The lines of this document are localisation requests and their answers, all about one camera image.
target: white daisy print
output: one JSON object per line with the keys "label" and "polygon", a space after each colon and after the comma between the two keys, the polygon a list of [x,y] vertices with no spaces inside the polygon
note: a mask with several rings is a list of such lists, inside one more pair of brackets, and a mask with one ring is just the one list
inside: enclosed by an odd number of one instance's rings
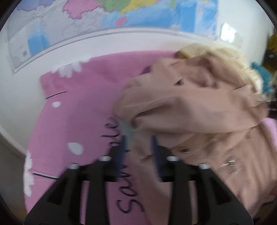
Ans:
{"label": "white daisy print", "polygon": [[34,185],[34,176],[29,171],[33,166],[33,160],[31,159],[31,153],[28,151],[27,156],[25,158],[25,164],[24,164],[24,174],[23,174],[23,182],[24,182],[24,194],[28,197],[31,197],[32,190],[31,185]]}
{"label": "white daisy print", "polygon": [[61,102],[53,102],[53,103],[52,103],[53,108],[57,108],[57,107],[59,107],[60,105],[61,105]]}
{"label": "white daisy print", "polygon": [[83,70],[81,62],[88,62],[88,61],[89,59],[71,63],[59,69],[53,70],[52,73],[56,73],[58,71],[60,77],[71,78],[74,71],[77,73],[80,73]]}
{"label": "white daisy print", "polygon": [[84,152],[84,147],[80,143],[77,143],[77,142],[67,143],[67,147],[75,155],[81,155]]}

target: map poster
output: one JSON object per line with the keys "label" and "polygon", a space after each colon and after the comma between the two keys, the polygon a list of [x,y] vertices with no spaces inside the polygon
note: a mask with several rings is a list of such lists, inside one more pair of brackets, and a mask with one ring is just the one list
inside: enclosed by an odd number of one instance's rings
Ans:
{"label": "map poster", "polygon": [[7,22],[14,69],[73,37],[117,27],[158,27],[214,38],[218,0],[22,0]]}

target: white wall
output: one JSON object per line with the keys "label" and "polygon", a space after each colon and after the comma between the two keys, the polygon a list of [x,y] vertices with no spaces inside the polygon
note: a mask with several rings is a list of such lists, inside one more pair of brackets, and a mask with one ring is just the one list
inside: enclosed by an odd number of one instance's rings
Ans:
{"label": "white wall", "polygon": [[262,63],[273,24],[255,0],[219,0],[218,34],[228,23],[243,37],[241,51],[250,62]]}
{"label": "white wall", "polygon": [[[261,62],[272,24],[255,0],[219,0],[219,24],[228,23],[243,37],[242,52],[250,61]],[[160,29],[117,29],[117,33],[90,37],[50,51],[12,74],[7,61],[6,26],[0,32],[0,132],[19,151],[28,142],[44,105],[39,77],[60,66],[90,57],[134,50],[177,51],[195,41],[211,40]]]}

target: tan fabric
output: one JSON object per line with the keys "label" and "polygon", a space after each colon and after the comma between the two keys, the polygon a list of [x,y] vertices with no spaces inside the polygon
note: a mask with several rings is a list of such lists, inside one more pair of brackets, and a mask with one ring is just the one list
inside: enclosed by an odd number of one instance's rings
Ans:
{"label": "tan fabric", "polygon": [[[158,60],[124,88],[114,112],[136,129],[129,159],[153,225],[167,224],[171,184],[157,178],[151,135],[186,163],[209,163],[252,215],[275,185],[277,153],[261,124],[267,104],[219,58]],[[230,157],[237,174],[220,167]]]}
{"label": "tan fabric", "polygon": [[262,93],[262,77],[259,73],[249,67],[249,61],[240,51],[233,48],[223,47],[219,44],[207,46],[200,43],[193,43],[180,49],[177,56],[179,58],[193,58],[203,54],[213,55],[224,60],[237,71],[246,84],[249,84],[254,88],[257,94]]}

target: pink cloth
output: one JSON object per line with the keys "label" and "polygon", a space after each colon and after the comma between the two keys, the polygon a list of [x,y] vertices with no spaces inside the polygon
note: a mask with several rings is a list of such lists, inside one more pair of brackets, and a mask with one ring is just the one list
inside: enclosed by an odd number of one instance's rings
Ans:
{"label": "pink cloth", "polygon": [[[32,163],[26,173],[58,177],[69,163],[85,165],[106,154],[113,140],[101,136],[117,132],[104,125],[116,123],[110,117],[122,87],[131,78],[147,73],[148,67],[159,57],[173,56],[172,52],[158,51],[120,53],[92,58],[86,63],[73,63],[44,74],[41,83],[48,99],[30,140]],[[107,186],[111,225],[148,224],[132,172],[128,167],[123,172],[129,173],[130,177]],[[27,211],[52,183],[51,179],[35,175],[33,185],[28,180],[24,181],[24,185],[31,189],[31,193],[25,195]],[[131,184],[129,189],[120,189],[128,184]],[[84,202],[82,206],[81,221],[84,222]]]}

